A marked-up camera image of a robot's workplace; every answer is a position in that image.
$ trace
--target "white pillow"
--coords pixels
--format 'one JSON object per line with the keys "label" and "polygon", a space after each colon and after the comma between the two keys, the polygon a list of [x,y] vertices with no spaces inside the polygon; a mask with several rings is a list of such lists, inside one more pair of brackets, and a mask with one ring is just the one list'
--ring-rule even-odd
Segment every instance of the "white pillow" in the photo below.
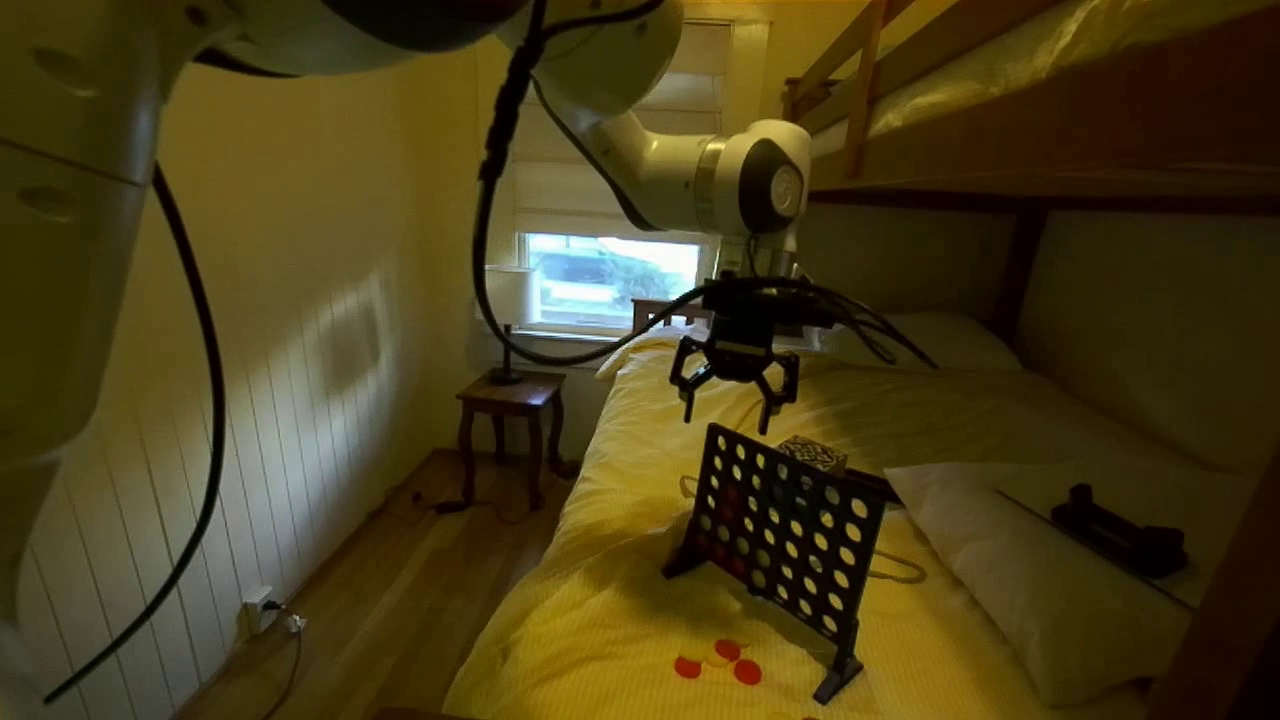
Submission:
{"label": "white pillow", "polygon": [[[988,333],[981,319],[958,310],[892,310],[892,329],[901,329],[910,345],[920,345],[939,367],[973,367],[973,372],[1019,372],[1016,351]],[[831,329],[823,349],[846,363],[879,363],[879,367],[925,367],[906,349],[879,337],[874,339],[895,355],[882,363],[852,329]]]}
{"label": "white pillow", "polygon": [[1159,675],[1192,613],[991,486],[1027,471],[1035,465],[914,465],[882,474],[1043,704],[1083,704]]}

